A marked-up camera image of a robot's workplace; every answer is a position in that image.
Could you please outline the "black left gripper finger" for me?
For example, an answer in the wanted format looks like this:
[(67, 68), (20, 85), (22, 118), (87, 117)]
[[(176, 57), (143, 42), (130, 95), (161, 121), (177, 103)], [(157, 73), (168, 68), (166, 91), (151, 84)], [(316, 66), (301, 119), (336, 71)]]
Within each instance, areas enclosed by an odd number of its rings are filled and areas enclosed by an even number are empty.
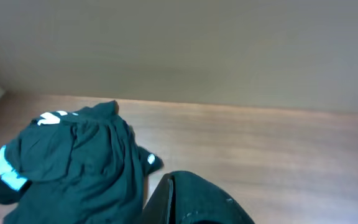
[(175, 181), (171, 174), (165, 174), (146, 203), (139, 224), (170, 224), (175, 209)]

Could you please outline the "black t-shirt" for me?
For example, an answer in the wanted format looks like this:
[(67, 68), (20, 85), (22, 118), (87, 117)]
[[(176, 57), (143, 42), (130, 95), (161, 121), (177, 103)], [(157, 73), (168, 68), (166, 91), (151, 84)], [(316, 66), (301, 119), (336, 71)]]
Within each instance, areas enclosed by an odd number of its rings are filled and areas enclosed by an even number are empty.
[(238, 202), (212, 182), (188, 171), (170, 173), (168, 223), (254, 224)]

